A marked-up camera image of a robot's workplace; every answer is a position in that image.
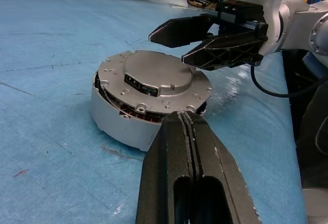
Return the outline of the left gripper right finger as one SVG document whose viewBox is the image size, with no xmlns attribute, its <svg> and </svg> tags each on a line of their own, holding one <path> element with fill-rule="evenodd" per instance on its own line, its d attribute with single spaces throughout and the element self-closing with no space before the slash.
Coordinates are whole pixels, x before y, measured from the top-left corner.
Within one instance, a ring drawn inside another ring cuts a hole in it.
<svg viewBox="0 0 328 224">
<path fill-rule="evenodd" d="M 191 223 L 261 223 L 235 158 L 199 115 L 184 112 L 194 160 Z"/>
</svg>

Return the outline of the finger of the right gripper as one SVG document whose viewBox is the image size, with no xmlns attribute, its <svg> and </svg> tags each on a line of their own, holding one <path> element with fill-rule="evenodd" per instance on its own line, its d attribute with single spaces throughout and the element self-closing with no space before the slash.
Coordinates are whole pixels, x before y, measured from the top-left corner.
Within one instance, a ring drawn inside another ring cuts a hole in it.
<svg viewBox="0 0 328 224">
<path fill-rule="evenodd" d="M 181 57 L 184 64 L 213 71 L 262 61 L 259 50 L 264 44 L 253 32 L 211 36 Z"/>
<path fill-rule="evenodd" d="M 189 45 L 207 39 L 208 30 L 217 23 L 213 15 L 175 18 L 158 26 L 149 35 L 149 41 L 169 48 Z"/>
</svg>

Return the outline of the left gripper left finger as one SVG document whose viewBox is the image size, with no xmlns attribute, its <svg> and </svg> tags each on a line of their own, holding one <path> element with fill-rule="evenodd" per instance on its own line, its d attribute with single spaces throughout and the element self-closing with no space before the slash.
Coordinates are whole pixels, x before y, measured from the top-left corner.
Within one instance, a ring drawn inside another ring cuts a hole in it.
<svg viewBox="0 0 328 224">
<path fill-rule="evenodd" d="M 191 112 L 168 115 L 142 164 L 136 223 L 190 223 L 197 176 Z"/>
</svg>

